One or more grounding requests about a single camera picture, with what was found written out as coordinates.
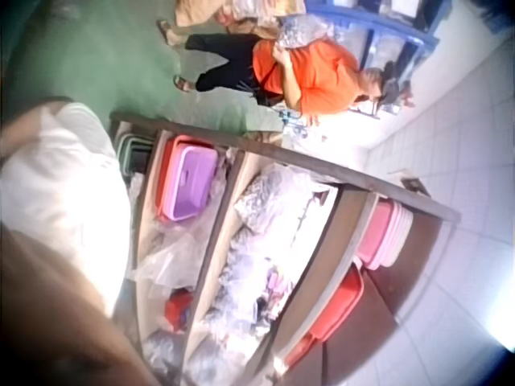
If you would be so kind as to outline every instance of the orange shirt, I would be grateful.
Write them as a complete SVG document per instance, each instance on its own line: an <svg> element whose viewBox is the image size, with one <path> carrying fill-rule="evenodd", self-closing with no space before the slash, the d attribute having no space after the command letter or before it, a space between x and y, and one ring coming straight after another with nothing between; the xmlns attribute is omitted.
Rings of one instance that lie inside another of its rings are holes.
<svg viewBox="0 0 515 386"><path fill-rule="evenodd" d="M262 40L253 51L253 70L261 83L276 63L275 40ZM328 39L290 50L291 63L302 96L303 115L335 114L346 110L361 94L357 83L358 63L345 48ZM282 71L276 66L264 84L282 94Z"/></svg>

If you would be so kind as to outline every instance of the sandal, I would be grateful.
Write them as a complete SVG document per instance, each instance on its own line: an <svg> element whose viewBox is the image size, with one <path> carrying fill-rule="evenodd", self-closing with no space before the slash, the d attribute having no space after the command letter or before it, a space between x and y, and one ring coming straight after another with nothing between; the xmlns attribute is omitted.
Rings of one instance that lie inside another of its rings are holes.
<svg viewBox="0 0 515 386"><path fill-rule="evenodd" d="M182 92L190 92L192 90L190 82L185 80L182 76L174 76L174 85Z"/></svg>
<svg viewBox="0 0 515 386"><path fill-rule="evenodd" d="M183 38L178 36L171 28L170 23L167 20L158 20L156 23L161 32L161 35L167 42L167 44L171 47L174 47L178 44L184 43Z"/></svg>

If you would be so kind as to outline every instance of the white cloth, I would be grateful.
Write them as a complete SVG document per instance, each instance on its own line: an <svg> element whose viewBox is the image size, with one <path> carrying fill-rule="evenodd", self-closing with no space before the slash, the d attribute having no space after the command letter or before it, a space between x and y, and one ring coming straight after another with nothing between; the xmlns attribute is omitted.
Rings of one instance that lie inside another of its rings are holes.
<svg viewBox="0 0 515 386"><path fill-rule="evenodd" d="M43 109L39 140L2 168L2 222L74 264L111 316L129 256L130 205L98 117L78 103Z"/></svg>

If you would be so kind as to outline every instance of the black pants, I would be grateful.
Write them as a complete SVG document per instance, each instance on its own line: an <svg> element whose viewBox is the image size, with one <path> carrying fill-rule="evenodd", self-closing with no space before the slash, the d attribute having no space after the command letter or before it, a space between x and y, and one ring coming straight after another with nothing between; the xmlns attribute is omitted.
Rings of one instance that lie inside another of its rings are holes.
<svg viewBox="0 0 515 386"><path fill-rule="evenodd" d="M201 74L196 81L197 91L211 91L216 87L250 91L259 87L254 75L253 49L260 38L256 35L190 35L187 50L211 52L228 62Z"/></svg>

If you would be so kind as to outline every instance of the person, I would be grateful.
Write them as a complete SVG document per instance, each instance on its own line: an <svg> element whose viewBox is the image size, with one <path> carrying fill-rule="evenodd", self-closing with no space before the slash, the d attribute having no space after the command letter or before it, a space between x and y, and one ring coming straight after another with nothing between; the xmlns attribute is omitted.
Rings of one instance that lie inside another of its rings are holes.
<svg viewBox="0 0 515 386"><path fill-rule="evenodd" d="M59 253L113 314L130 244L130 204L109 136L85 105L49 102L0 137L0 219Z"/></svg>
<svg viewBox="0 0 515 386"><path fill-rule="evenodd" d="M285 49L276 40L256 35L181 36L167 21L159 21L158 26L168 45L215 53L228 61L201 74L196 81L176 76L175 86L184 92L261 88L282 95L286 107L303 116L340 113L365 99L390 103L397 98L391 87L393 62L388 73L379 68L360 71L352 53L330 39Z"/></svg>
<svg viewBox="0 0 515 386"><path fill-rule="evenodd" d="M97 116L78 103L37 106L2 128L0 158L4 377L158 386L109 320L129 256L130 205Z"/></svg>

